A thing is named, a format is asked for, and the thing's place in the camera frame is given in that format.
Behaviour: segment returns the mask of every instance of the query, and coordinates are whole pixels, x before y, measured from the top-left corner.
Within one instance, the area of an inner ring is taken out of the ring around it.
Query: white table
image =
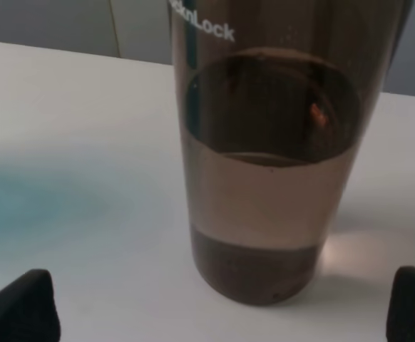
[[[383,94],[324,251],[286,305],[193,266],[169,66],[0,44],[0,288],[53,274],[63,342],[385,341],[415,265],[415,98]]]

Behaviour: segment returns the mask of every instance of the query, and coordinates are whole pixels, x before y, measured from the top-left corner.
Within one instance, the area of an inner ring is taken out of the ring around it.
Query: bottle bottom
[[[298,294],[314,276],[321,245],[296,250],[224,243],[192,227],[198,271],[214,290],[240,303],[270,305]]]

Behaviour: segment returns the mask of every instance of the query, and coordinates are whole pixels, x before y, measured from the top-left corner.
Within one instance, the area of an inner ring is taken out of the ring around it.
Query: locknlock logo
[[[198,11],[191,11],[190,9],[185,8],[182,0],[169,0],[169,2],[176,13],[179,13],[187,22],[192,24],[198,30],[212,34],[218,38],[223,38],[226,41],[235,42],[235,30],[232,30],[227,23],[223,25],[213,24],[207,19],[200,23],[198,21]]]

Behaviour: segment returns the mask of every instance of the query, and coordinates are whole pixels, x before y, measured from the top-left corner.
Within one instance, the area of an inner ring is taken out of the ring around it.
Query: black object
[[[388,342],[415,342],[415,267],[396,273],[386,323]]]
[[[0,291],[0,342],[59,342],[51,274],[31,270]]]

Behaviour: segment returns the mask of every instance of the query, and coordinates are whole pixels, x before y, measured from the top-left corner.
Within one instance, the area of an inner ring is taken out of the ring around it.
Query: wall
[[[166,1],[0,0],[0,41],[170,63]],[[415,4],[384,90],[415,95]]]

